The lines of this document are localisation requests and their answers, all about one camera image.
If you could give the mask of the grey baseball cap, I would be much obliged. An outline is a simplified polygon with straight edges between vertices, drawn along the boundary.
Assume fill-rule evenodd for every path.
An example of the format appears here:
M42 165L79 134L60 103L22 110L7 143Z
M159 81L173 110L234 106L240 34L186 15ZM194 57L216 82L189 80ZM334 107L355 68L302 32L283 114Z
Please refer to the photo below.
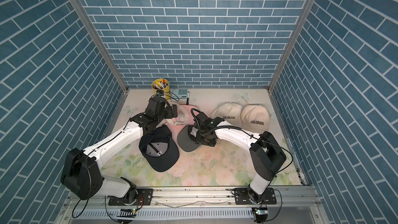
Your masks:
M189 132L191 129L192 125L186 125L177 136L177 143L179 147L185 152L195 151L201 146L201 144L197 144L191 139L192 135Z

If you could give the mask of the pink baseball cap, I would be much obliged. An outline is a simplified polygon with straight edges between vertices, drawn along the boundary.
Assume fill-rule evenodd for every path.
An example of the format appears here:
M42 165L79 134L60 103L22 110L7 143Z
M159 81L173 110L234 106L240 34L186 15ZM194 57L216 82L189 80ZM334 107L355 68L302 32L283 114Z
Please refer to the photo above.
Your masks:
M179 104L174 104L173 106L177 106L177 117L172 118L172 119L167 119L167 123L171 125L193 125L194 124L194 118L191 113L191 109L197 109L196 106L192 105L179 105Z

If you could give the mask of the cream white baseball cap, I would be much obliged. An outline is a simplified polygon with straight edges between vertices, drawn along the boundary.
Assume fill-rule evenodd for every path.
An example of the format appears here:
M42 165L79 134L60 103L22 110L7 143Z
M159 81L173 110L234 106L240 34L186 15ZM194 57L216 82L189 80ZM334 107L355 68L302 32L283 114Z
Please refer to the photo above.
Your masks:
M229 102L217 107L210 115L212 118L220 117L229 123L237 125L241 121L241 110L241 105Z

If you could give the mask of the beige Colorado baseball cap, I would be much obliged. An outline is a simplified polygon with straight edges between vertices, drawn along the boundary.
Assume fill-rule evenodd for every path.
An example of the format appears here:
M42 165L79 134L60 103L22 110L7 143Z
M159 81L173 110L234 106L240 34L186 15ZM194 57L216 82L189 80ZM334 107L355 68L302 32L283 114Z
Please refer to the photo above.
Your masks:
M269 130L270 118L267 109L262 105L247 105L241 113L242 128L254 133Z

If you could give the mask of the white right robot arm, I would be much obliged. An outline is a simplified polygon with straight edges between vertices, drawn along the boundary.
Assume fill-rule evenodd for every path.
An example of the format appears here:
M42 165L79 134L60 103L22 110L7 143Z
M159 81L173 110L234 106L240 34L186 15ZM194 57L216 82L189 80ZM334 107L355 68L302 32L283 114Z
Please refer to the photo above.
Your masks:
M248 197L254 204L265 199L265 191L287 160L281 147L270 132L252 133L236 127L220 117L211 119L203 112L192 109L194 124L188 126L188 137L197 145L214 147L218 140L228 141L249 152L256 174L248 186Z

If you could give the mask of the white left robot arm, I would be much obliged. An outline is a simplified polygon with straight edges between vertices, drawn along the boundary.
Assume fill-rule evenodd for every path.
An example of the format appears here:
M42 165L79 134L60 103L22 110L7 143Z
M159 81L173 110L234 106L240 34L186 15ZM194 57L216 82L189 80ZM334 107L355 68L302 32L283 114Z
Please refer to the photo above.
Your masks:
M177 106L161 96L149 99L143 113L131 117L116 133L83 150L74 148L65 159L61 183L81 200L96 197L116 197L122 204L131 205L138 198L136 185L120 177L101 174L103 165L134 141L150 165L158 172L170 169L179 158L179 149L164 119L178 116Z

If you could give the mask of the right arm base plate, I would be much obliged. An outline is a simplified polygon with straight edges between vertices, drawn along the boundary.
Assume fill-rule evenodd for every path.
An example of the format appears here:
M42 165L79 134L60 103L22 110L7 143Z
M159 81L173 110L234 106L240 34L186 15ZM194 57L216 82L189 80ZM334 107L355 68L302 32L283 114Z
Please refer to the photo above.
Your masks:
M267 188L262 194L258 195L250 187L234 188L231 190L236 205L275 205L277 203L273 188Z

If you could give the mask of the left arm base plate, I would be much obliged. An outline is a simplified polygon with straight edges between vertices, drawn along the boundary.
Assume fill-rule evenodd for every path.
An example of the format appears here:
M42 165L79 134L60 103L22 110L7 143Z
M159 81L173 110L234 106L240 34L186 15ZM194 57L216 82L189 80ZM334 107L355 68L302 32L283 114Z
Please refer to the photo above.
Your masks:
M150 205L153 196L152 188L138 188L131 190L122 198L109 197L109 206L146 206Z

